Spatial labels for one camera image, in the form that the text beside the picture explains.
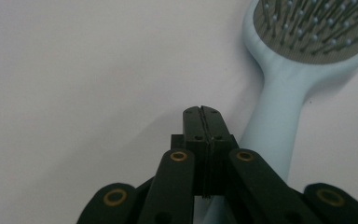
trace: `white background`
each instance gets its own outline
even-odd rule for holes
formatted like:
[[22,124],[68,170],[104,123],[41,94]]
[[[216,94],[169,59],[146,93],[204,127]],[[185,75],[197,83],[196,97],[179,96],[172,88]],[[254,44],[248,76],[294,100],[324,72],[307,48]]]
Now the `white background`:
[[[262,88],[249,1],[0,0],[0,223],[75,223],[92,195],[153,176],[182,112],[239,140]],[[358,71],[304,104],[289,185],[358,199]]]

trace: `hairbrush handle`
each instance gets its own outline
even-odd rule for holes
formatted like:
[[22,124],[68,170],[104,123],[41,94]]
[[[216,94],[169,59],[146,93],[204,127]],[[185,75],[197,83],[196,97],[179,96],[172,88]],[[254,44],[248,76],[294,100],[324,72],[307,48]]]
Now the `hairbrush handle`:
[[258,152],[286,181],[298,119],[307,89],[300,83],[288,83],[288,80],[267,77],[258,105],[240,141],[240,147]]

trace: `brass ring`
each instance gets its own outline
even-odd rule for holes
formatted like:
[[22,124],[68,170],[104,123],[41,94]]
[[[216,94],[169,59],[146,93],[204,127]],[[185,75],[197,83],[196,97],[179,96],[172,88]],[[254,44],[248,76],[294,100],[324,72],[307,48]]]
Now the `brass ring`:
[[340,207],[345,204],[345,199],[331,189],[319,189],[316,191],[316,195],[322,202],[328,203],[335,207]]
[[171,160],[173,161],[185,161],[187,160],[187,154],[182,151],[176,151],[171,154]]
[[252,161],[255,157],[252,153],[247,151],[241,151],[237,153],[237,158],[241,161]]
[[[121,197],[117,200],[109,199],[109,197],[112,196],[113,194],[120,194]],[[112,206],[112,207],[118,206],[118,205],[124,203],[124,201],[126,201],[126,199],[127,199],[127,192],[124,189],[112,189],[103,196],[104,204],[106,204],[107,206]]]

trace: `gray bristle pad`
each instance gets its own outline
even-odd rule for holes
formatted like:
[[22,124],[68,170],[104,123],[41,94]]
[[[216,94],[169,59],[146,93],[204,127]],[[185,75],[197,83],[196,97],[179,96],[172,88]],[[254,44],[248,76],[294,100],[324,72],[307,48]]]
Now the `gray bristle pad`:
[[358,53],[358,0],[264,0],[254,13],[263,42],[285,58],[325,64]]

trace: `hairbrush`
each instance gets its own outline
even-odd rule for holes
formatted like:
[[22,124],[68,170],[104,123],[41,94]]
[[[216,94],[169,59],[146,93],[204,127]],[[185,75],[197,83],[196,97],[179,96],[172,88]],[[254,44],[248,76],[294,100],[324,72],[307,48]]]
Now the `hairbrush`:
[[[253,0],[243,39],[264,87],[240,147],[259,153],[286,181],[305,97],[358,67],[358,0]],[[223,206],[215,197],[203,223],[222,223]]]

